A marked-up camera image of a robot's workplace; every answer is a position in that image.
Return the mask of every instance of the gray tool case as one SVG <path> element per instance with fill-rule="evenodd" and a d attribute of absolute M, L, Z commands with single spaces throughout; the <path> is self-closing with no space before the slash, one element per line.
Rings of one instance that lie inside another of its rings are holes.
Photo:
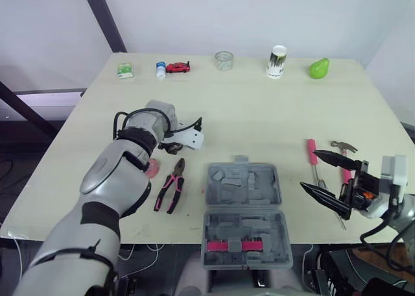
<path fill-rule="evenodd" d="M 202 240 L 206 269 L 292 267 L 287 224 L 278 210 L 281 193 L 273 165 L 248 163 L 246 156 L 238 156 L 235 163 L 211 164 L 206 203 L 209 210 L 204 216 Z M 262 241 L 262 249 L 252 249 L 252 241 Z"/>

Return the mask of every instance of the white wall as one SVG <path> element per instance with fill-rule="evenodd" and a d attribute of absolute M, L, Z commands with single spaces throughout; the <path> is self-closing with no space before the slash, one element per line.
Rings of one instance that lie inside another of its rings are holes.
<path fill-rule="evenodd" d="M 15 92 L 87 88 L 110 53 L 86 0 L 0 0 L 0 80 Z"/>
<path fill-rule="evenodd" d="M 409 0 L 107 0 L 128 51 L 369 63 Z"/>
<path fill-rule="evenodd" d="M 289 56 L 356 58 L 364 66 L 409 1 L 107 0 L 131 52 L 226 49 L 264 58 L 282 43 Z M 406 54 L 404 60 L 410 57 L 403 44 L 413 36 L 402 41 L 399 31 L 407 24 L 393 32 L 401 46 L 396 56 Z M 110 53 L 86 0 L 0 0 L 0 80 L 15 92 L 87 88 Z M 410 123 L 410 78 L 396 77 L 402 69 L 388 66 L 391 76 L 384 79 L 380 54 L 368 71 L 398 118 Z M 399 83 L 385 84 L 394 78 Z"/>
<path fill-rule="evenodd" d="M 366 68 L 395 115 L 415 126 L 415 0 Z"/>

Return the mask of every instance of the white bottle with blue cap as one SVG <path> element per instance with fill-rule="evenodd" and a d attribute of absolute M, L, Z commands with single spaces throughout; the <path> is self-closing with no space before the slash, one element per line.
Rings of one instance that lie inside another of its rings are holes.
<path fill-rule="evenodd" d="M 156 64 L 156 68 L 157 68 L 157 74 L 156 74 L 157 78 L 160 80 L 164 79 L 166 77 L 166 63 L 163 61 L 158 62 Z"/>

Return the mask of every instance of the pink-handled pliers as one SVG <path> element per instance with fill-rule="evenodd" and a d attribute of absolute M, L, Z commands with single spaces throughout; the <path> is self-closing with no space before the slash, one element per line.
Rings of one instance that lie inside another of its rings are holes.
<path fill-rule="evenodd" d="M 161 202 L 163 201 L 164 195 L 166 194 L 167 190 L 170 188 L 171 184 L 173 182 L 176 182 L 176 191 L 173 196 L 173 200 L 170 203 L 169 209 L 167 210 L 168 214 L 173 213 L 174 208 L 177 205 L 177 202 L 179 201 L 180 194 L 182 193 L 182 188 L 184 184 L 184 178 L 182 177 L 184 170 L 184 158 L 181 158 L 179 162 L 177 162 L 176 166 L 174 167 L 174 171 L 171 175 L 167 176 L 166 182 L 164 183 L 164 186 L 160 190 L 156 204 L 154 205 L 154 211 L 158 212 L 161 206 Z"/>

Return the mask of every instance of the pink object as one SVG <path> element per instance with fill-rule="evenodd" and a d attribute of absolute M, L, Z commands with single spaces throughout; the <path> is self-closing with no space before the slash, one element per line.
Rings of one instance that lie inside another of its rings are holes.
<path fill-rule="evenodd" d="M 242 251 L 262 251 L 262 241 L 242 241 Z M 227 252 L 228 242 L 209 241 L 207 243 L 208 252 Z"/>
<path fill-rule="evenodd" d="M 159 209 L 160 209 L 160 199 L 157 199 L 156 210 L 159 210 Z"/>
<path fill-rule="evenodd" d="M 316 150 L 316 142 L 314 139 L 307 140 L 307 152 L 309 153 L 310 164 L 317 165 L 317 156 L 313 153 Z"/>
<path fill-rule="evenodd" d="M 168 179 L 166 180 L 166 183 L 162 187 L 162 189 L 168 189 L 169 186 L 176 180 L 176 177 L 174 175 L 169 175 Z"/>
<path fill-rule="evenodd" d="M 151 178 L 154 178 L 157 175 L 158 171 L 160 170 L 160 163 L 154 158 L 151 158 L 149 163 L 150 165 L 147 171 L 145 172 L 145 175 L 149 179 L 151 179 Z"/>
<path fill-rule="evenodd" d="M 351 179 L 351 171 L 348 171 L 347 169 L 342 168 L 343 172 L 343 182 L 345 184 L 349 183 L 349 180 Z"/>
<path fill-rule="evenodd" d="M 347 150 L 342 150 L 342 154 L 347 156 Z M 348 184 L 351 177 L 351 171 L 342 168 L 342 175 L 343 175 L 343 183 Z"/>
<path fill-rule="evenodd" d="M 227 252 L 228 242 L 208 242 L 207 251 L 208 252 Z"/>

